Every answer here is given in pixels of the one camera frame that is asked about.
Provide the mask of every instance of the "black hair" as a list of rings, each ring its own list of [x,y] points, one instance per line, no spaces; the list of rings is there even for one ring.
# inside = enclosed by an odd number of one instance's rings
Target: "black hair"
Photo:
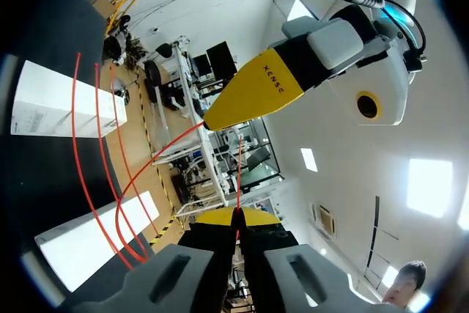
[[[417,287],[416,290],[420,289],[425,282],[426,276],[426,265],[421,260],[414,260],[412,262],[407,263],[404,265],[399,273],[397,274],[397,278],[406,276],[406,275],[414,275],[416,278]]]

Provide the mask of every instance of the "ceiling light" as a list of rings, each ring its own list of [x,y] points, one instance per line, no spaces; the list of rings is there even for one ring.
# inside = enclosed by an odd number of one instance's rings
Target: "ceiling light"
[[[457,223],[463,230],[469,230],[469,182],[466,187],[466,194],[464,196],[464,202],[462,203],[461,213],[459,214],[459,220]]]
[[[381,280],[383,285],[386,287],[391,287],[391,285],[394,283],[394,279],[396,278],[397,273],[397,269],[389,265],[386,273],[384,274],[383,279]]]
[[[302,16],[308,16],[310,18],[313,17],[301,0],[295,0],[292,9],[290,10],[290,14],[288,14],[287,21],[291,21]]]
[[[410,159],[407,206],[441,218],[448,207],[452,179],[451,161]]]
[[[430,297],[423,292],[417,292],[411,302],[409,302],[409,309],[412,312],[419,312],[430,302]]]
[[[313,151],[311,148],[301,148],[301,154],[303,154],[306,168],[312,172],[317,172],[316,161],[314,161]]]

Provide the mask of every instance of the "black cable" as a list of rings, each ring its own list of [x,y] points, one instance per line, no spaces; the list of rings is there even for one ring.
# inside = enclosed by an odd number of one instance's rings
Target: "black cable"
[[[425,52],[426,49],[426,36],[425,36],[425,31],[422,28],[421,24],[417,21],[416,17],[412,15],[409,10],[407,10],[405,7],[403,7],[401,4],[396,3],[394,0],[385,0],[387,3],[394,5],[395,7],[398,7],[401,11],[403,11],[404,14],[406,14],[412,21],[413,23],[417,26],[418,31],[420,32],[421,38],[422,38],[422,44],[421,47],[418,49],[418,53],[422,55]],[[387,12],[385,9],[381,9],[393,22],[396,24],[397,21]]]
[[[409,45],[410,48],[415,48],[416,46],[413,44],[412,38],[410,38],[409,34],[407,31],[405,31],[404,27],[401,26],[399,22],[384,8],[381,9],[385,13],[386,16],[389,17],[389,19],[394,23],[394,25],[399,29],[400,32],[405,36],[405,39],[407,40],[407,44]]]

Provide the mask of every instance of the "white wall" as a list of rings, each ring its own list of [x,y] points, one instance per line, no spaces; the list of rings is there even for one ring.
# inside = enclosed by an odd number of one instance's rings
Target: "white wall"
[[[272,205],[278,209],[284,217],[282,225],[285,230],[291,231],[299,244],[308,244],[315,251],[326,250],[325,258],[334,265],[349,273],[352,277],[352,285],[358,292],[372,300],[378,302],[379,299],[363,283],[363,277],[359,270],[347,259],[340,249],[332,242],[326,240],[311,225],[309,207],[303,195],[301,182],[298,178],[290,178],[277,184],[276,189],[270,191]]]
[[[129,11],[131,33],[154,50],[159,28],[169,42],[184,34],[189,52],[203,54],[227,41],[238,67],[259,54],[262,33],[272,0],[138,0]]]

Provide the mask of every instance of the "person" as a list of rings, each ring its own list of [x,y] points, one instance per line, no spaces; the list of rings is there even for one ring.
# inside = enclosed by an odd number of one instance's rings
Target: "person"
[[[405,309],[425,281],[426,265],[421,260],[409,262],[397,273],[394,283],[384,295],[383,303]]]

